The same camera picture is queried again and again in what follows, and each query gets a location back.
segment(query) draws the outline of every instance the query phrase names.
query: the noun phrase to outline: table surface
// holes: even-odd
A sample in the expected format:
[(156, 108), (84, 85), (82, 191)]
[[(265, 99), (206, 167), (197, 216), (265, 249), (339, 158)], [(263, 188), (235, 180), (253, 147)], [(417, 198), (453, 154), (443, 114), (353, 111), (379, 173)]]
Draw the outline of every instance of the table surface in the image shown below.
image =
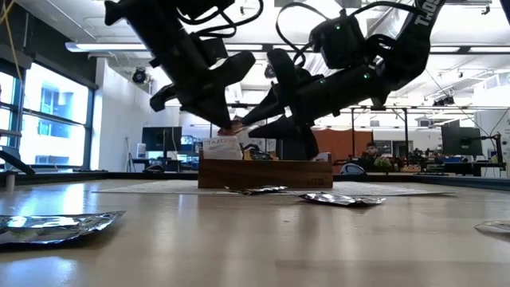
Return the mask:
[(504, 192), (393, 197), (351, 209), (291, 196), (92, 193), (147, 183), (104, 180), (0, 190), (1, 214), (126, 210), (65, 248), (0, 246), (0, 286), (509, 286), (510, 239), (473, 227), (510, 218)]

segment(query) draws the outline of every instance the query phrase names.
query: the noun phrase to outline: black cable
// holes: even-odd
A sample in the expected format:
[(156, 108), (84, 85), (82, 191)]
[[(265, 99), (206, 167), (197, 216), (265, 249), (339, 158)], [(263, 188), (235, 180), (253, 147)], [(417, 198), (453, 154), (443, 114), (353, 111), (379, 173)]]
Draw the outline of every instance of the black cable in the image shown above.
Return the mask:
[(217, 10), (217, 11), (214, 11), (211, 15), (209, 15), (207, 17), (204, 17), (202, 19), (191, 20), (191, 19), (188, 19), (188, 18), (184, 17), (179, 11), (175, 11), (175, 14), (177, 15), (177, 18), (179, 20), (181, 20), (182, 22), (188, 24), (188, 25), (200, 25), (200, 24), (203, 24), (205, 22), (208, 22), (208, 21), (212, 20), (213, 18), (218, 16), (220, 13), (221, 13), (221, 11)]
[(196, 32), (196, 34), (200, 37), (207, 37), (207, 34), (210, 34), (211, 32), (228, 29), (228, 28), (234, 28), (234, 27), (238, 27), (238, 26), (243, 26), (250, 22), (255, 21), (257, 18), (259, 18), (262, 15), (262, 12), (264, 11), (263, 0), (258, 0), (258, 2), (260, 4), (259, 9), (252, 17), (247, 18), (242, 21), (239, 21), (239, 22), (232, 23), (232, 24), (229, 23), (228, 25), (221, 25), (221, 26), (206, 28), (206, 29)]
[[(436, 83), (436, 86), (437, 86), (437, 87), (441, 90), (441, 92), (443, 92), (443, 93), (445, 94), (445, 96), (449, 96), (449, 95), (445, 92), (445, 90), (441, 87), (441, 85), (440, 85), (440, 84), (436, 81), (436, 79), (434, 79), (434, 77), (433, 77), (433, 76), (432, 76), (432, 74), (429, 72), (429, 70), (428, 70), (428, 69), (425, 69), (425, 71), (429, 74), (429, 76), (430, 76), (430, 78), (432, 79), (432, 81), (433, 81), (434, 83)], [(466, 116), (467, 116), (467, 117), (468, 117), (468, 118), (469, 118), (469, 119), (470, 119), (470, 120), (471, 120), (471, 121), (472, 121), (472, 122), (473, 122), (473, 123), (477, 126), (477, 128), (479, 128), (481, 131), (483, 131), (483, 132), (484, 132), (484, 134), (485, 134), (486, 136), (490, 137), (490, 135), (489, 135), (489, 134), (488, 134), (488, 133), (487, 133), (487, 132), (486, 132), (483, 128), (481, 128), (481, 126), (480, 126), (479, 124), (477, 124), (477, 122), (476, 122), (475, 120), (473, 120), (473, 118), (472, 118), (471, 116), (469, 116), (466, 112), (464, 112), (464, 110), (463, 110), (461, 107), (457, 106), (456, 104), (455, 104), (455, 106), (456, 106), (458, 109), (460, 109), (460, 110), (461, 110), (461, 112), (462, 112), (463, 114), (465, 114), (465, 115), (466, 115)]]
[(500, 120), (497, 121), (497, 124), (494, 125), (494, 128), (492, 128), (491, 132), (490, 132), (490, 136), (492, 136), (492, 132), (494, 132), (494, 130), (497, 128), (497, 125), (500, 124), (500, 122), (504, 119), (504, 117), (507, 115), (507, 112), (508, 110), (510, 110), (510, 108), (507, 108), (506, 111), (504, 111), (503, 115), (501, 116)]
[(299, 63), (298, 65), (300, 67), (303, 67), (304, 66), (304, 63), (306, 62), (306, 56), (304, 55), (304, 51), (308, 48), (310, 48), (313, 43), (308, 43), (306, 44), (303, 48), (301, 49), (298, 49), (296, 47), (296, 45), (294, 45), (292, 42), (290, 42), (284, 35), (283, 33), (281, 32), (281, 29), (280, 29), (280, 25), (278, 23), (278, 20), (280, 19), (280, 15), (283, 11), (285, 11), (286, 9), (288, 8), (292, 8), (292, 7), (301, 7), (301, 8), (305, 8), (305, 9), (308, 9), (312, 12), (315, 12), (316, 14), (320, 15), (322, 18), (326, 19), (326, 20), (329, 20), (328, 17), (326, 17), (326, 15), (322, 14), (320, 11), (318, 11), (316, 8), (310, 6), (310, 5), (306, 5), (306, 4), (303, 4), (303, 3), (300, 3), (300, 2), (293, 2), (293, 3), (289, 3), (285, 6), (283, 6), (283, 8), (281, 8), (280, 10), (280, 13), (278, 13), (278, 17), (277, 17), (277, 24), (276, 24), (276, 28), (277, 28), (277, 33), (278, 33), (278, 36), (280, 36), (281, 40), (289, 45), (294, 51), (296, 51), (296, 56), (294, 57), (294, 61), (297, 60), (298, 57), (301, 57), (302, 59), (302, 62)]
[(206, 29), (204, 29), (202, 31), (201, 34), (199, 34), (200, 37), (219, 37), (219, 38), (229, 38), (229, 37), (233, 37), (236, 35), (237, 33), (237, 26), (235, 25), (235, 23), (232, 21), (232, 19), (230, 19), (229, 16), (227, 16), (224, 12), (221, 12), (220, 15), (223, 17), (223, 19), (225, 19), (225, 21), (227, 23), (229, 23), (229, 28), (232, 28), (233, 31), (232, 33), (211, 33), (211, 32), (207, 32)]
[(296, 55), (294, 55), (294, 58), (292, 59), (292, 61), (296, 62), (298, 57), (303, 57), (304, 58), (303, 64), (302, 65), (301, 65), (301, 63), (298, 64), (298, 65), (300, 65), (300, 67), (303, 67), (304, 66), (304, 62), (306, 61), (306, 56), (304, 55), (304, 51), (306, 51), (308, 48), (310, 48), (312, 46), (313, 46), (313, 42), (309, 42), (307, 45), (303, 46), (303, 48), (301, 48), (296, 53)]
[(372, 2), (364, 7), (361, 7), (359, 9), (357, 9), (356, 11), (354, 11), (350, 16), (354, 16), (356, 14), (360, 14), (366, 10), (369, 10), (369, 9), (372, 9), (374, 7), (377, 7), (377, 6), (389, 6), (389, 7), (393, 7), (393, 8), (396, 8), (396, 9), (400, 9), (400, 10), (405, 10), (407, 12), (410, 12), (410, 13), (414, 13), (414, 14), (418, 14), (418, 15), (421, 15), (421, 16), (425, 16), (426, 12), (424, 10), (421, 10), (420, 8), (417, 8), (417, 7), (414, 7), (414, 6), (409, 6), (409, 5), (406, 5), (406, 4), (402, 4), (402, 3), (395, 3), (395, 2), (389, 2), (389, 1), (377, 1), (377, 2)]

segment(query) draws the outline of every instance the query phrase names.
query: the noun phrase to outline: orange wall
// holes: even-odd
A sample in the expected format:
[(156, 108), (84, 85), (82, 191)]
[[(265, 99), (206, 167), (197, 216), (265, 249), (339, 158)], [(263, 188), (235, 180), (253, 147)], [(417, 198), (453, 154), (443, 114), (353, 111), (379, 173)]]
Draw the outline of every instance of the orange wall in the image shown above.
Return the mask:
[[(333, 161), (347, 159), (352, 155), (352, 130), (335, 131), (329, 128), (313, 131), (319, 146), (319, 152), (331, 152)], [(367, 144), (372, 141), (372, 132), (355, 132), (355, 156), (367, 149)], [(340, 167), (333, 167), (333, 173), (340, 173)]]

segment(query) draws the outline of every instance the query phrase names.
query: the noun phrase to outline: crumpled foil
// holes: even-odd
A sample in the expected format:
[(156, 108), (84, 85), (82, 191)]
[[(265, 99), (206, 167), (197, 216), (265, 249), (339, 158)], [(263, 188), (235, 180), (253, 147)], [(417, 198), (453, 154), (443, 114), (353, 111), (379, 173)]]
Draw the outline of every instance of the crumpled foil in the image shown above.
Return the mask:
[(311, 202), (331, 204), (337, 206), (373, 206), (386, 201), (384, 198), (351, 197), (345, 195), (332, 195), (327, 193), (298, 195)]
[(281, 193), (285, 191), (287, 187), (277, 187), (277, 186), (262, 186), (262, 187), (253, 187), (253, 188), (231, 188), (225, 187), (229, 191), (242, 194), (242, 195), (266, 195), (272, 193)]
[(496, 232), (510, 232), (510, 221), (508, 220), (494, 220), (482, 222), (475, 226), (479, 231), (496, 231)]
[(102, 214), (5, 216), (0, 215), (0, 244), (54, 244), (103, 230), (125, 211)]

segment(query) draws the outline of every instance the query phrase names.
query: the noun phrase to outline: ceiling light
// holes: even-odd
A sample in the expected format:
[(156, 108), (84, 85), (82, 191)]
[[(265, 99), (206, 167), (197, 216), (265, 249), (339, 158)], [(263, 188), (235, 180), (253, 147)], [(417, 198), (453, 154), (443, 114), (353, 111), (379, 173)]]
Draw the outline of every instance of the ceiling light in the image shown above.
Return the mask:
[(458, 52), (459, 47), (442, 47), (434, 46), (430, 48), (431, 53), (455, 53)]
[(147, 48), (140, 43), (65, 43), (70, 52), (147, 52)]
[(262, 51), (262, 45), (227, 44), (225, 47), (229, 51)]
[(510, 53), (510, 47), (472, 47), (470, 53)]

